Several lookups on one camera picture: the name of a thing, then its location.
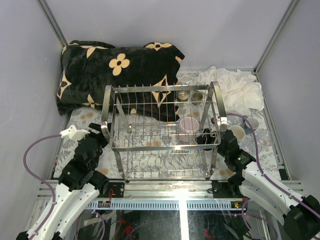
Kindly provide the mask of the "pink mug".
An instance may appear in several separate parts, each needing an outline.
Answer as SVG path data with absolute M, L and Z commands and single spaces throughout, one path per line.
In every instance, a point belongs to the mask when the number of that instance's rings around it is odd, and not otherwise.
M 200 130 L 200 123 L 191 116 L 185 116 L 178 120 L 176 133 L 181 142 L 189 143 Z

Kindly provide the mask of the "light blue mug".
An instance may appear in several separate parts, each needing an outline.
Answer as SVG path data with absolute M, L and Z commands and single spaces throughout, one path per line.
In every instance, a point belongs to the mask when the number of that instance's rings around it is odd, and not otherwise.
M 246 132 L 241 126 L 232 125 L 228 129 L 232 131 L 232 133 L 236 137 L 238 143 L 241 143 L 244 140 L 244 138 L 246 136 Z

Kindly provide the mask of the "clear faceted glass cup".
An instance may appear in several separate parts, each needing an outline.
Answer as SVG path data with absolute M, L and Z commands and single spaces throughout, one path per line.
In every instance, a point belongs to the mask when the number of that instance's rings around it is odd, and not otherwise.
M 237 111 L 234 111 L 234 110 L 227 111 L 226 112 L 227 124 L 229 126 L 235 126 L 235 125 L 240 126 L 240 125 L 242 125 L 244 120 L 243 120 L 242 117 L 239 117 L 239 115 L 244 117 L 244 118 L 247 118 L 246 115 L 242 115 Z

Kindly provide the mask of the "olive beige mug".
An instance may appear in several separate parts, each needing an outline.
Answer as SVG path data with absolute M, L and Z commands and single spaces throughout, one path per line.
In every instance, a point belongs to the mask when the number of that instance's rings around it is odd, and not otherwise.
M 199 91 L 194 91 L 190 100 L 193 105 L 197 106 L 203 102 L 203 94 Z

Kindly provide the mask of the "clear glass tumbler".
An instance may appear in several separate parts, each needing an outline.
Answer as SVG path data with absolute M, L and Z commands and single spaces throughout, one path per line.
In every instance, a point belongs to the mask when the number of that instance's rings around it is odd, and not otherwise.
M 243 141 L 242 148 L 251 155 L 256 154 L 256 142 L 252 136 Z
M 257 135 L 257 139 L 263 146 L 269 147 L 273 145 L 273 135 L 268 130 L 260 131 Z

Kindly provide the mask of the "stainless steel dish rack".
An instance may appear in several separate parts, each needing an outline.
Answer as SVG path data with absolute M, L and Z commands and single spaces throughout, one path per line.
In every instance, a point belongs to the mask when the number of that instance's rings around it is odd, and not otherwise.
M 188 91 L 188 101 L 177 101 L 177 91 Z M 193 105 L 191 95 L 199 91 L 203 94 L 202 103 Z M 200 120 L 200 129 L 195 138 L 190 142 L 182 142 L 178 139 L 177 126 L 179 119 L 185 117 L 179 113 L 177 103 L 192 104 L 198 109 L 203 106 Z M 168 127 L 175 125 L 175 130 L 170 135 L 176 136 L 179 143 L 162 143 L 159 146 L 133 146 L 129 143 L 130 135 L 138 132 L 139 126 L 158 126 L 158 123 L 129 123 L 130 115 L 140 115 L 149 117 L 159 122 L 159 125 Z M 113 87 L 106 86 L 102 105 L 101 129 L 103 135 L 109 142 L 113 150 L 118 171 L 123 179 L 128 180 L 124 174 L 122 158 L 120 152 L 137 151 L 164 151 L 164 150 L 204 150 L 212 148 L 210 172 L 206 179 L 213 174 L 216 167 L 217 147 L 221 143 L 222 134 L 227 129 L 227 116 L 223 103 L 223 97 L 219 83 L 213 81 L 205 85 L 170 85 L 170 86 L 140 86 L 140 87 Z M 215 141 L 213 144 L 197 144 L 196 138 L 199 137 L 204 129 L 210 129 L 211 134 L 215 131 Z

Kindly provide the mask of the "grey textured coffee mug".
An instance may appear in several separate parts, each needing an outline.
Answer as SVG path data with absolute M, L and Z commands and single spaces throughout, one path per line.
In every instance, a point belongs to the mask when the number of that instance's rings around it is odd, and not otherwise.
M 257 119 L 255 119 L 254 117 L 248 117 L 245 121 L 244 121 L 244 126 L 247 128 L 247 129 L 251 129 L 251 126 L 252 126 L 252 129 L 255 131 L 258 129 L 260 123 Z

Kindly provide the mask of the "clear glass tumbler front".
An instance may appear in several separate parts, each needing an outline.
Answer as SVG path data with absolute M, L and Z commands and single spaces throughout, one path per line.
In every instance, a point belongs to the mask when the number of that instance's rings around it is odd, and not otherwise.
M 273 145 L 273 135 L 268 130 L 260 131 L 257 135 L 257 139 L 263 146 L 269 147 Z

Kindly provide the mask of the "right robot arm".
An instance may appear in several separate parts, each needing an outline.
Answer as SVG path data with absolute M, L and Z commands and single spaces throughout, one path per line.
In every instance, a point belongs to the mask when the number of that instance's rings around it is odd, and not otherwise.
M 273 215 L 292 240 L 311 240 L 320 232 L 320 203 L 304 196 L 268 175 L 251 154 L 241 149 L 237 138 L 227 130 L 217 146 L 227 167 L 234 173 L 228 179 L 233 197 L 247 197 Z

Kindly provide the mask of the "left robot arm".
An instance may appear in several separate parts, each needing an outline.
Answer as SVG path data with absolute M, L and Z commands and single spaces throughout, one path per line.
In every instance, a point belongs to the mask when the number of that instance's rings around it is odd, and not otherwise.
M 89 128 L 91 130 L 87 131 L 71 125 L 60 132 L 59 137 L 77 141 L 78 146 L 73 158 L 63 168 L 56 187 L 25 167 L 30 175 L 50 189 L 52 197 L 35 224 L 19 233 L 17 239 L 63 240 L 88 204 L 109 193 L 110 180 L 96 170 L 103 149 L 109 142 L 99 124 L 90 123 Z

